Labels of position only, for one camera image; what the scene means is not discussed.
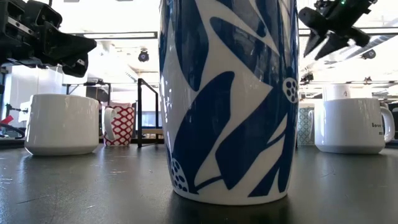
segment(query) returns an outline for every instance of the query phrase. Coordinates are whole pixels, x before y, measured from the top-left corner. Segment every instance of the tabletop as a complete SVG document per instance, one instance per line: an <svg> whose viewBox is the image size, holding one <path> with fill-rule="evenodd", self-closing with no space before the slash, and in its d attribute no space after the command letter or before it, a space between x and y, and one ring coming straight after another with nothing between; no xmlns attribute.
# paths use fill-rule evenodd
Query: tabletop
<svg viewBox="0 0 398 224"><path fill-rule="evenodd" d="M253 206L173 193L163 146L34 157L0 151L0 223L398 223L398 150L339 155L301 147L288 196Z"/></svg>

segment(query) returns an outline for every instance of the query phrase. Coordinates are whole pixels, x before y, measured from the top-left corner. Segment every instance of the mug bottom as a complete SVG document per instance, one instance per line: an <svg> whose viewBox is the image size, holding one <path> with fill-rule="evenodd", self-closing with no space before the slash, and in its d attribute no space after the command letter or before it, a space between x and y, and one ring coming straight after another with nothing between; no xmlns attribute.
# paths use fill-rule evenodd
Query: mug bottom
<svg viewBox="0 0 398 224"><path fill-rule="evenodd" d="M378 154L384 146L327 146L317 144L317 148L322 152L339 154Z"/></svg>
<svg viewBox="0 0 398 224"><path fill-rule="evenodd" d="M82 155L93 152L98 144L80 147L41 147L25 146L25 149L33 156L72 156Z"/></svg>
<svg viewBox="0 0 398 224"><path fill-rule="evenodd" d="M214 197L213 195L203 196L191 194L173 188L174 192L184 198L194 200L197 202L210 203L214 205L259 205L263 203L274 202L280 200L287 195L287 190L279 194L272 194L262 197L246 197L246 198L233 198L233 197Z"/></svg>

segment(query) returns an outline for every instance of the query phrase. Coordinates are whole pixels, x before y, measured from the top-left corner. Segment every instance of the blue flower pattern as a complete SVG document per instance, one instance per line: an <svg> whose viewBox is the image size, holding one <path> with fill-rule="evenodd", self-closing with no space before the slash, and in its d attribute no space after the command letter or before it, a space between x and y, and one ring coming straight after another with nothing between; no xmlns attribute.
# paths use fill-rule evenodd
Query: blue flower pattern
<svg viewBox="0 0 398 224"><path fill-rule="evenodd" d="M234 0L215 1L233 11L259 37L270 35L274 41L277 41L277 52L275 52L262 40L222 18L210 19L211 27L225 46L252 71L253 75L270 85L272 90L249 117L221 142L216 151L221 175L195 185L194 179L200 166L230 118L231 84L234 73L226 71L212 79L199 92L183 118L173 150L167 148L169 167L171 165L170 175L173 172L173 161L178 161L178 166L184 171L184 180L190 193L198 194L201 188L218 180L223 180L227 188L232 189L262 151L285 137L282 155L248 197L268 195L278 171L279 192L284 192L292 163L298 110L296 2L291 0L290 6L286 6L281 4L280 0L256 0L257 8L254 8L249 0L240 0L239 7L235 7L237 1ZM185 17L176 16L176 11L181 9L188 11L183 14L178 12ZM283 10L288 9L291 9L289 10L290 38L285 33L281 14ZM161 14L164 20L159 44L160 75L166 75L162 71L168 47L167 28L170 19L181 71L192 90L198 91L209 45L196 3L169 0L163 6ZM285 130L271 140L271 136L285 117L287 117Z"/></svg>

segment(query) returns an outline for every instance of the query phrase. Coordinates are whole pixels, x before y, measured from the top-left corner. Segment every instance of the red object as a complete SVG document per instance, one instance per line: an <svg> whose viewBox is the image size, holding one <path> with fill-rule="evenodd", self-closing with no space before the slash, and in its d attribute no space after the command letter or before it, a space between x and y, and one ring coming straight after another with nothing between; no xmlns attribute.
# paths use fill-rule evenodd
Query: red object
<svg viewBox="0 0 398 224"><path fill-rule="evenodd" d="M105 132L104 143L106 146L128 146L134 130L134 108L125 106L107 106L116 110L116 117L111 122L115 135L114 140L109 140Z"/></svg>
<svg viewBox="0 0 398 224"><path fill-rule="evenodd" d="M0 121L2 124L9 124L14 118L11 115L8 115L7 118L4 118L4 120Z"/></svg>

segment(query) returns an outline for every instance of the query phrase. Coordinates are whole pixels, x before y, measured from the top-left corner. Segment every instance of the white mug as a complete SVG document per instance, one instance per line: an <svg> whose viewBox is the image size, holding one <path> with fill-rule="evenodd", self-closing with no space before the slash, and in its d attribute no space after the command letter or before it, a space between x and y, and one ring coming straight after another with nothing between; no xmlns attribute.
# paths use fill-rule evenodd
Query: white mug
<svg viewBox="0 0 398 224"><path fill-rule="evenodd" d="M347 84L329 84L323 87L323 101L351 98L351 90Z"/></svg>
<svg viewBox="0 0 398 224"><path fill-rule="evenodd" d="M60 94L34 95L25 148L33 155L86 154L98 146L98 101Z"/></svg>
<svg viewBox="0 0 398 224"><path fill-rule="evenodd" d="M323 152L376 154L394 134L392 113L377 99L331 100L315 107L315 145Z"/></svg>

